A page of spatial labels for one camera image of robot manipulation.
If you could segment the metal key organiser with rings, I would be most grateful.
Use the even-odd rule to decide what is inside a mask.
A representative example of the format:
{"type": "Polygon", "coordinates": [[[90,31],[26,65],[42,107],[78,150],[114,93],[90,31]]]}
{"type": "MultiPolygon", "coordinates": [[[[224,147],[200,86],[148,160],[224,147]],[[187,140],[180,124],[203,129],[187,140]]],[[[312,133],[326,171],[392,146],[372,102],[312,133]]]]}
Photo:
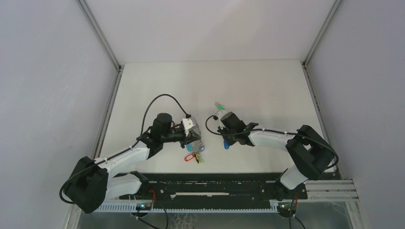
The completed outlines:
{"type": "Polygon", "coordinates": [[[205,146],[202,140],[202,133],[199,125],[194,117],[188,117],[182,120],[186,133],[185,146],[190,153],[184,160],[190,161],[195,158],[197,163],[203,163],[201,152],[205,150],[205,146]]]}

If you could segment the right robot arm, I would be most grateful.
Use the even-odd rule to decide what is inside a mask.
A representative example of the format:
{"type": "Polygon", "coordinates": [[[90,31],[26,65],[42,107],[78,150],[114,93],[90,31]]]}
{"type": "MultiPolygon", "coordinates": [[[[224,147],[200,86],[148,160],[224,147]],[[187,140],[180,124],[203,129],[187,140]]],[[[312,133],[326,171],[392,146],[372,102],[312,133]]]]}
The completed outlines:
{"type": "Polygon", "coordinates": [[[235,113],[225,110],[218,111],[216,118],[217,131],[229,146],[266,146],[290,155],[294,165],[277,180],[276,192],[281,198],[289,198],[298,185],[319,179],[338,162],[333,148],[309,125],[295,132],[272,130],[258,123],[245,124],[235,113]]]}

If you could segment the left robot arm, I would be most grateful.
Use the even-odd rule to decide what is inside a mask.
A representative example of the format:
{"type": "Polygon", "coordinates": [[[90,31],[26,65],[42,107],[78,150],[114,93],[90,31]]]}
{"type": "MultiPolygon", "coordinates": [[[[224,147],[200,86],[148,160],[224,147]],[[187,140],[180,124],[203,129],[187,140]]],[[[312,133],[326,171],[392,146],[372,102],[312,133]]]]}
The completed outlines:
{"type": "Polygon", "coordinates": [[[181,148],[192,146],[199,152],[202,135],[196,119],[187,115],[178,125],[172,125],[172,116],[160,113],[153,124],[128,148],[96,159],[81,158],[70,177],[62,185],[60,199],[77,205],[83,212],[92,213],[106,200],[123,195],[143,199],[149,186],[136,173],[120,173],[138,162],[146,161],[163,149],[165,143],[180,143],[181,148]]]}

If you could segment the red tagged key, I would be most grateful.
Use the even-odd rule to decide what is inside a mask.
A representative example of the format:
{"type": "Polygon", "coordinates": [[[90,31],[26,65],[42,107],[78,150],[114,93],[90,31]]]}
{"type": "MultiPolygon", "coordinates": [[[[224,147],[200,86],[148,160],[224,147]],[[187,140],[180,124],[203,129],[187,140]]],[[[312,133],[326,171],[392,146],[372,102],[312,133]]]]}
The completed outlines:
{"type": "Polygon", "coordinates": [[[184,161],[188,162],[190,160],[194,159],[194,154],[188,154],[185,158],[184,161]]]}

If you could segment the green tagged key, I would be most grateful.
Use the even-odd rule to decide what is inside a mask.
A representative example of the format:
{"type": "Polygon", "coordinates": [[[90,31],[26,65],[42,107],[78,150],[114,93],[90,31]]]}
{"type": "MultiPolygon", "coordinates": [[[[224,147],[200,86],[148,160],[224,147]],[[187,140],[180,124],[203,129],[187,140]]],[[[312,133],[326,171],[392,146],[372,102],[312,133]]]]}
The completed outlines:
{"type": "Polygon", "coordinates": [[[201,153],[196,153],[196,154],[194,155],[194,157],[196,158],[196,161],[197,161],[198,164],[204,162],[204,160],[203,160],[203,158],[202,158],[202,156],[201,156],[201,153]]]}

